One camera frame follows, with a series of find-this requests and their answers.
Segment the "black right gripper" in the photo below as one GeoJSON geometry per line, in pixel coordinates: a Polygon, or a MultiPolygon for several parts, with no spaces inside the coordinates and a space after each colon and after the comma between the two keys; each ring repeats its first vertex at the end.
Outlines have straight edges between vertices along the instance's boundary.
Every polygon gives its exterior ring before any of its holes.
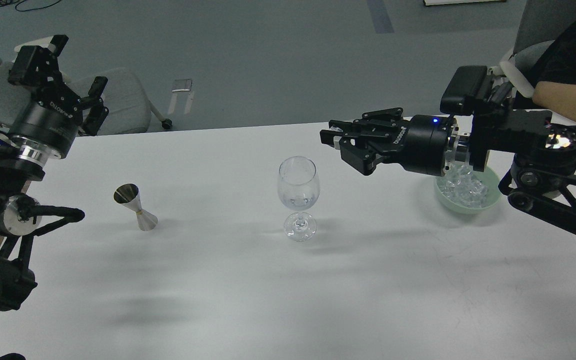
{"type": "Polygon", "coordinates": [[[364,176],[379,164],[400,164],[405,171],[441,177],[446,172],[454,116],[415,115],[403,118],[402,107],[368,111],[352,121],[330,120],[320,130],[322,144],[334,148],[342,136],[340,157],[364,176]]]}

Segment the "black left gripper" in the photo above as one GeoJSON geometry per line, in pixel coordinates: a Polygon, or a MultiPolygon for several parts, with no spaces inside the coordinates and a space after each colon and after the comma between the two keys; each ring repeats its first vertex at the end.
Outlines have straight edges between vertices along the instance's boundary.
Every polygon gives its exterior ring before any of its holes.
{"type": "Polygon", "coordinates": [[[77,134],[96,136],[109,114],[102,98],[107,77],[96,76],[83,98],[65,84],[58,57],[68,40],[66,34],[57,34],[46,47],[23,45],[7,76],[10,85],[30,95],[10,127],[13,143],[46,146],[56,158],[66,158],[77,134]]]}

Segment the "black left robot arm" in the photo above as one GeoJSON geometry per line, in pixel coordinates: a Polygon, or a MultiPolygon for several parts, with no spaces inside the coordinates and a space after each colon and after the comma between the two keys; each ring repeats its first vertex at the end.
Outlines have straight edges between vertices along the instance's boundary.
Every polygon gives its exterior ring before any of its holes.
{"type": "Polygon", "coordinates": [[[19,115],[7,126],[0,120],[0,312],[18,310],[36,288],[29,267],[34,238],[84,219],[77,208],[41,205],[25,193],[45,176],[48,159],[65,158],[78,135],[96,136],[109,109],[102,93],[105,76],[94,78],[87,96],[64,80],[58,57],[67,35],[54,35],[46,47],[24,45],[7,82],[29,91],[19,115]]]}

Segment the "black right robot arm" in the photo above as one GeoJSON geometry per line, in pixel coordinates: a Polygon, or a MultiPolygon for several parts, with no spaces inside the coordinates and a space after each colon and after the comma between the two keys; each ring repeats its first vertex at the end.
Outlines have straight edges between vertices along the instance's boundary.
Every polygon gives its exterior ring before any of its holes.
{"type": "Polygon", "coordinates": [[[378,164],[441,177],[450,162],[481,172],[490,151],[513,155],[498,184],[512,207],[576,235],[576,125],[553,123],[550,111],[512,107],[510,82],[484,65],[459,67],[441,115],[403,118],[402,108],[365,112],[353,121],[331,120],[320,141],[364,176],[378,164]]]}

